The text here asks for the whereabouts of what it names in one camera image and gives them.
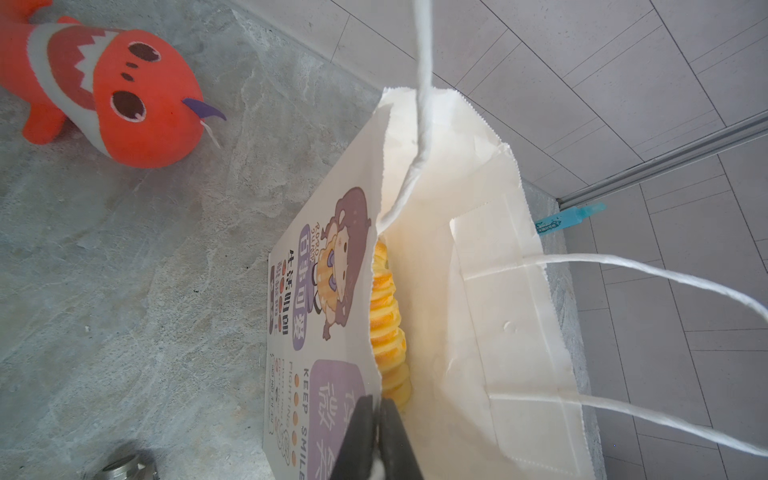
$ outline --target cartoon girl's hair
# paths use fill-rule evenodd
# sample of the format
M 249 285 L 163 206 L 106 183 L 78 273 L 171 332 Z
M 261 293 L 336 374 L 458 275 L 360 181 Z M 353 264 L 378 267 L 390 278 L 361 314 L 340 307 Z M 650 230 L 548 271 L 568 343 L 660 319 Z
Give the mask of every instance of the cartoon girl's hair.
M 344 298 L 339 299 L 336 304 L 336 320 L 341 326 L 346 325 L 349 316 L 349 308 L 352 306 L 352 297 L 355 293 L 355 284 L 357 276 L 360 274 L 362 258 L 366 254 L 366 241 L 368 240 L 368 229 L 371 226 L 371 219 L 368 218 L 368 204 L 366 195 L 362 188 L 354 187 L 344 194 L 336 202 L 336 212 L 323 229 L 320 235 L 321 239 L 328 236 L 328 230 L 331 225 L 336 223 L 339 231 L 346 228 L 349 234 L 349 244 L 346 248 L 346 284 Z

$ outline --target yellow bread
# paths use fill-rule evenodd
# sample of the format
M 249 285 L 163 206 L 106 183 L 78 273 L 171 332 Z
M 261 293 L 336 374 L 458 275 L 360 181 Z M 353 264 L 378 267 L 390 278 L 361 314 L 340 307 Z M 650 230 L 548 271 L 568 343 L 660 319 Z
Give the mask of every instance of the yellow bread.
M 400 329 L 400 308 L 395 282 L 389 271 L 386 245 L 376 243 L 371 293 L 371 346 L 382 374 L 382 396 L 403 409 L 411 397 L 411 372 L 406 364 L 406 334 Z

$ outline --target white paper bag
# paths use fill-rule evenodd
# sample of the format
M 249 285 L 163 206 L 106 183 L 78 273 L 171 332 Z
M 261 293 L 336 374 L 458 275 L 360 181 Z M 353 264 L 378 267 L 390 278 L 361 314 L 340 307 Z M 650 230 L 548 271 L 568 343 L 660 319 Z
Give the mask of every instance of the white paper bag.
M 593 478 L 580 406 L 488 397 L 576 393 L 576 382 L 543 268 L 480 274 L 542 254 L 510 147 L 455 91 L 435 91 L 433 109 L 429 162 L 382 235 L 412 372 L 403 421 L 422 472 Z M 328 478 L 356 399 L 380 394 L 370 266 L 376 219 L 416 154 L 415 119 L 413 90 L 385 91 L 270 254 L 264 449 L 278 479 Z M 330 272 L 331 290 L 317 282 Z

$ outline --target stuffed animal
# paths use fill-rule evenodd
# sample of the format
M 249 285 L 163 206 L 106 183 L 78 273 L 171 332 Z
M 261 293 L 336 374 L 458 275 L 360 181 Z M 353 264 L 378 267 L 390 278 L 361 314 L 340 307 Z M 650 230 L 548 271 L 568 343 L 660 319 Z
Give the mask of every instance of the stuffed animal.
M 94 28 L 70 17 L 30 25 L 51 0 L 0 0 L 0 84 L 31 104 L 22 134 L 47 144 L 66 118 L 101 153 L 132 167 L 164 167 L 200 141 L 203 102 L 191 68 L 142 30 Z

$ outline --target shark's teeth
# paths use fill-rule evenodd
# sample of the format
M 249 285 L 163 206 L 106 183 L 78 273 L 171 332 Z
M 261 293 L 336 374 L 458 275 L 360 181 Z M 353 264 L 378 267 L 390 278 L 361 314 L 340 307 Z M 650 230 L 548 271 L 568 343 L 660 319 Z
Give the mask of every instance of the shark's teeth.
M 78 50 L 83 54 L 83 59 L 74 65 L 79 71 L 83 72 L 83 81 L 80 82 L 80 87 L 84 90 L 94 92 L 94 69 L 96 63 L 104 53 L 104 50 L 109 45 L 109 42 L 113 38 L 117 37 L 116 31 L 105 31 L 103 35 L 92 35 L 93 43 L 88 45 L 80 45 Z

